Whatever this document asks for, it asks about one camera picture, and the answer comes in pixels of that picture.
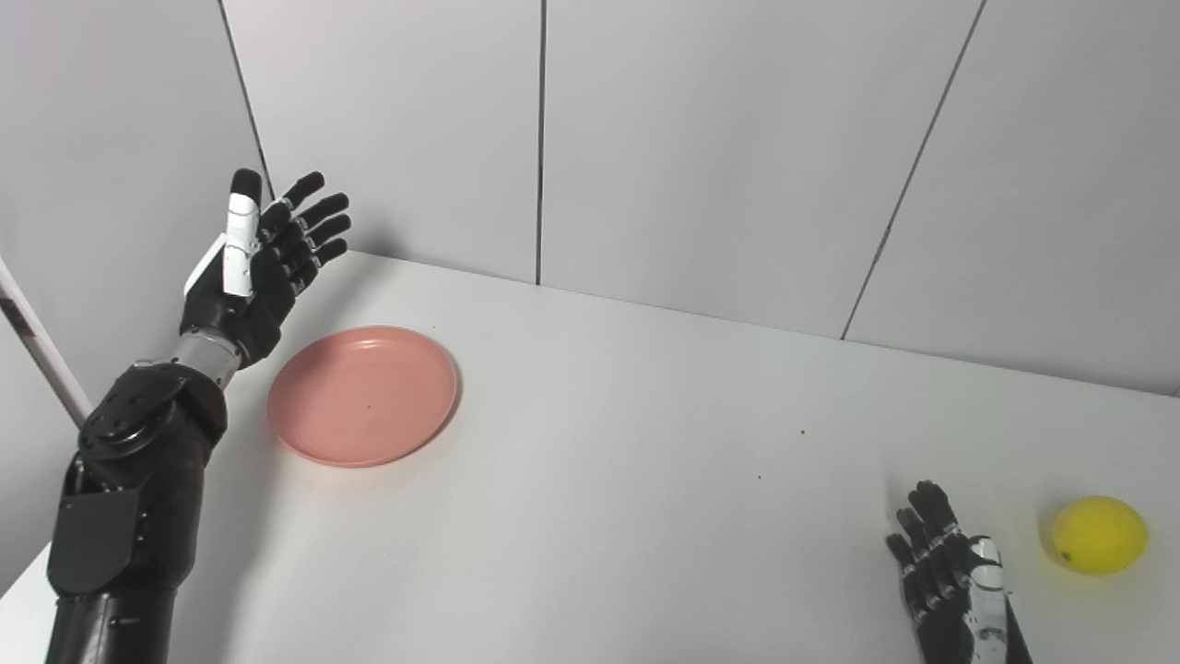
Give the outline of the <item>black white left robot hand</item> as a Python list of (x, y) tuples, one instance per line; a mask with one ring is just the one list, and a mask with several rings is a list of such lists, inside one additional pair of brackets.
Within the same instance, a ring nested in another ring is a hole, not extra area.
[(232, 175), (225, 223), (184, 285), (181, 335), (224, 338), (241, 367), (269, 356), (291, 307), (348, 251), (349, 198), (324, 189), (319, 170), (303, 175), (266, 205), (260, 172)]

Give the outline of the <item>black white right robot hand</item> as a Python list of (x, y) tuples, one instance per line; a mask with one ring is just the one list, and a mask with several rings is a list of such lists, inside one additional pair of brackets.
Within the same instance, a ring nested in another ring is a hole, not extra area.
[(1030, 663), (999, 547), (969, 535), (948, 493), (920, 480), (885, 539), (924, 663)]

